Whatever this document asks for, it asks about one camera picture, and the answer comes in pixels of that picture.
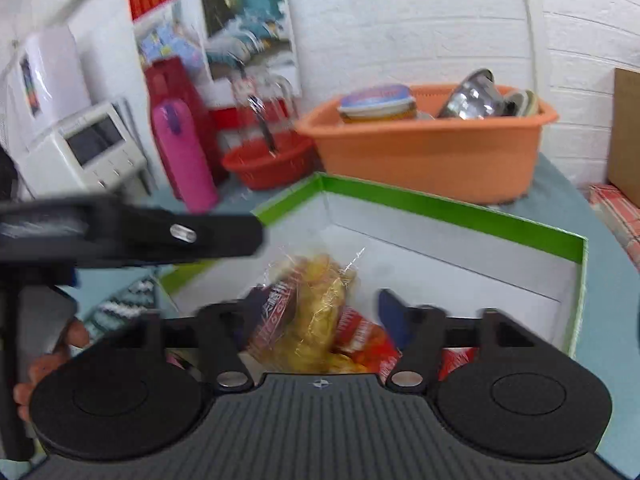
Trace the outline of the person's left hand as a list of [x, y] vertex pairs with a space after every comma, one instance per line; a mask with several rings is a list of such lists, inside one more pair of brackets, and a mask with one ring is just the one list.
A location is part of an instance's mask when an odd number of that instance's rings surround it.
[[73, 349], [83, 349], [90, 344], [88, 330], [86, 330], [84, 323], [77, 318], [67, 325], [61, 337], [62, 341], [52, 353], [44, 354], [32, 361], [27, 370], [27, 379], [17, 384], [13, 389], [17, 414], [23, 422], [30, 422], [29, 402], [36, 385], [68, 362], [72, 358]]

